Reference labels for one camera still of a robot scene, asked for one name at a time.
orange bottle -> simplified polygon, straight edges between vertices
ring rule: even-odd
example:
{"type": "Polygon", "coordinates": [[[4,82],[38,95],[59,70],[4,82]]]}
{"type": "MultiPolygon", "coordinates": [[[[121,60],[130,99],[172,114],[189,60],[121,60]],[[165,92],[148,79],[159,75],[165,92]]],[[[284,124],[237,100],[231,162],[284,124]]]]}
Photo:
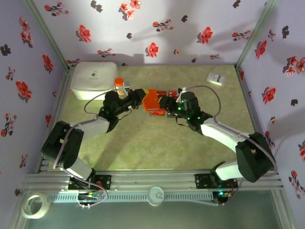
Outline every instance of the orange bottle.
{"type": "Polygon", "coordinates": [[[124,95],[124,79],[121,77],[116,78],[114,81],[115,88],[117,89],[117,92],[119,95],[124,95]]]}

orange cap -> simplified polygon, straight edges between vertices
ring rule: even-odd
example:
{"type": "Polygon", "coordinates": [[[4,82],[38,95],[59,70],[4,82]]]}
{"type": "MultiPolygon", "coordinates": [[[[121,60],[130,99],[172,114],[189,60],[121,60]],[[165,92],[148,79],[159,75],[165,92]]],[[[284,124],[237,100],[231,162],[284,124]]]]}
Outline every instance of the orange cap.
{"type": "Polygon", "coordinates": [[[121,87],[123,86],[123,83],[124,83],[124,79],[119,77],[119,78],[116,78],[115,81],[114,81],[115,85],[118,86],[118,87],[121,87]]]}

white box lid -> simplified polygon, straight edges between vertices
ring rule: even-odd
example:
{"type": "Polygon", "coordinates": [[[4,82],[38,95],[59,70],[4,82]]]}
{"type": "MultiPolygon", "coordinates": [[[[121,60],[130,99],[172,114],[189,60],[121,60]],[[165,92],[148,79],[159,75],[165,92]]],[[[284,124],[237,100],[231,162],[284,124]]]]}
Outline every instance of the white box lid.
{"type": "Polygon", "coordinates": [[[119,77],[114,62],[80,62],[74,70],[71,89],[77,91],[104,91],[114,87],[119,77]]]}

white plastic box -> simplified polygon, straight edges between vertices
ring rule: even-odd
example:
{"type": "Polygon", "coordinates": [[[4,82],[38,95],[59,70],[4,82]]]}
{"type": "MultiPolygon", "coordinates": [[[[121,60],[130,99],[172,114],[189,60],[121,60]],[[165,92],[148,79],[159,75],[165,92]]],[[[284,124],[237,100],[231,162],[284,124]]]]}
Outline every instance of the white plastic box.
{"type": "MultiPolygon", "coordinates": [[[[77,99],[90,100],[115,89],[114,80],[118,77],[118,68],[113,62],[80,62],[75,67],[71,89],[77,99]]],[[[96,99],[103,100],[105,95],[96,99]]]]}

glass panel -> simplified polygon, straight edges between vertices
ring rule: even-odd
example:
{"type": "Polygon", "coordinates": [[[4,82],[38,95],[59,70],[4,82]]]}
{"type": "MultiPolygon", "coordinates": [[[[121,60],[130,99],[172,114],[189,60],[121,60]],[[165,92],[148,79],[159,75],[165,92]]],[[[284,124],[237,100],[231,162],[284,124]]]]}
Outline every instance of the glass panel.
{"type": "Polygon", "coordinates": [[[52,204],[30,229],[281,229],[270,191],[240,191],[226,206],[189,202],[104,203],[82,209],[76,203],[52,204]]]}

